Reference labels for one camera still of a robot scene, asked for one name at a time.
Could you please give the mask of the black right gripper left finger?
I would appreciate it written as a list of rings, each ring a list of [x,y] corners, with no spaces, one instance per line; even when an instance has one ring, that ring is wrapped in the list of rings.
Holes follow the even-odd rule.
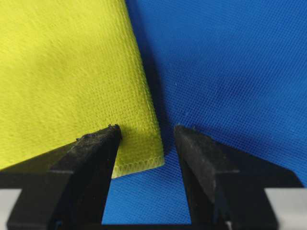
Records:
[[[3,230],[77,230],[102,220],[120,127],[85,134],[74,142],[0,172]]]

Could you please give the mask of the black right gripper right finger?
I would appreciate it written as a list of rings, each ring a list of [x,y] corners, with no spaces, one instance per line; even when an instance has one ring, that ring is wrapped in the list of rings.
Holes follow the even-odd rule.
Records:
[[[293,171],[181,125],[174,138],[193,224],[303,229],[304,186]]]

